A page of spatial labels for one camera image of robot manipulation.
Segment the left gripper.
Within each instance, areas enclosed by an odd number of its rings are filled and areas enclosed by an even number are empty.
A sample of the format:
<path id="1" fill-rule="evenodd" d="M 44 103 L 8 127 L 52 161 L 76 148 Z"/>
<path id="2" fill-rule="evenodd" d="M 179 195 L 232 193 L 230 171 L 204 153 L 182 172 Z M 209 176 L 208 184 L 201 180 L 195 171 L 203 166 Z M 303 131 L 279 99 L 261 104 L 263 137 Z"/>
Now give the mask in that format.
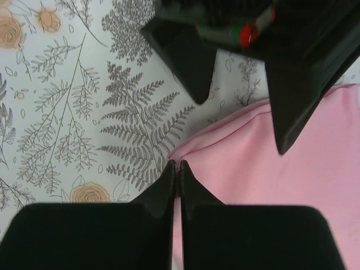
<path id="1" fill-rule="evenodd" d="M 262 61 L 284 155 L 359 59 L 359 2 L 156 1 L 141 34 L 198 105 L 208 99 L 219 50 Z"/>

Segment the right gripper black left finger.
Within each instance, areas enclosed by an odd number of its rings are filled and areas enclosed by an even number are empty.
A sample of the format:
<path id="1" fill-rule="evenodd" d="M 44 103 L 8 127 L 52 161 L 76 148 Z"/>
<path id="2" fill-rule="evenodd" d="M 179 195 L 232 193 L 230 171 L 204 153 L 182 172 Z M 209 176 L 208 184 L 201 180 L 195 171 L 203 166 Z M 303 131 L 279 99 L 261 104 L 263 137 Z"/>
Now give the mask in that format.
<path id="1" fill-rule="evenodd" d="M 171 269 L 176 166 L 128 203 L 36 203 L 12 219 L 2 269 Z"/>

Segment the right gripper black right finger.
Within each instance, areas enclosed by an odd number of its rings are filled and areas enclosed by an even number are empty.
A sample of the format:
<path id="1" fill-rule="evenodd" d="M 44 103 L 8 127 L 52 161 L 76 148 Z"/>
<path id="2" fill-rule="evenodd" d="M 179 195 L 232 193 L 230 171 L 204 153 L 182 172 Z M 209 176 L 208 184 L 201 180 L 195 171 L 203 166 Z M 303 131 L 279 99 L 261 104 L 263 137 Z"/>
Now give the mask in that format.
<path id="1" fill-rule="evenodd" d="M 184 269 L 344 269 L 327 220 L 295 205 L 226 205 L 180 164 Z"/>

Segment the pink t-shirt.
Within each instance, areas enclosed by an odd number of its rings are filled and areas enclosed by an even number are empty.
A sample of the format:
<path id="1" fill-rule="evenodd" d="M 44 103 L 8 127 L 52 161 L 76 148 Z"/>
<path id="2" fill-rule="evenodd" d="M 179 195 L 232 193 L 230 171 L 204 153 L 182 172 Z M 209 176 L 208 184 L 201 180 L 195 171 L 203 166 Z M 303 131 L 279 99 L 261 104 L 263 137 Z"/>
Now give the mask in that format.
<path id="1" fill-rule="evenodd" d="M 331 88 L 279 155 L 268 100 L 198 132 L 168 154 L 226 204 L 309 205 L 328 220 L 346 269 L 359 268 L 359 103 L 356 84 Z"/>

